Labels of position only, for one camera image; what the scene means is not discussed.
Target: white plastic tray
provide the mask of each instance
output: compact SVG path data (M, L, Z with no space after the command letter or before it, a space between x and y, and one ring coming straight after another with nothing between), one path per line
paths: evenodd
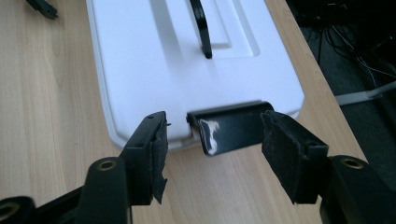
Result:
M193 142L190 111L262 100L297 117L299 80L263 0L202 0L208 60L190 0L87 0L106 125L122 148L165 111L170 149Z

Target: wooden desk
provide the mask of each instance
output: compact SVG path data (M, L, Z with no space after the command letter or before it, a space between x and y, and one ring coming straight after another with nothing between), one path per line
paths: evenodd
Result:
M49 2L55 21L25 1L0 4L0 198L29 195L37 205L120 154L106 133L85 1ZM364 159L288 6L266 3L303 85L298 121L330 154ZM291 204L260 146L215 158L199 147L170 153L164 176L163 205L134 207L135 223L320 222L318 205Z

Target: white tray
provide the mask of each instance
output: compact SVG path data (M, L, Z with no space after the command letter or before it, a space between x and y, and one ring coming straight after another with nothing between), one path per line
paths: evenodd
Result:
M304 94L263 0L202 0L208 60L189 0L87 0L110 139L122 148L165 111L170 149L197 139L190 111L262 100L297 117Z

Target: wooden table surface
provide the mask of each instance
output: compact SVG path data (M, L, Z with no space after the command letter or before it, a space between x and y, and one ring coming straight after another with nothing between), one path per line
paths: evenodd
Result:
M84 183L94 161L118 156L102 113L85 1L50 1L52 21L25 1L0 3L0 199L47 203ZM364 159L284 0L266 0L304 89L297 119L330 154ZM293 205L261 153L207 158L171 152L163 204L134 207L135 223L319 223L316 205Z

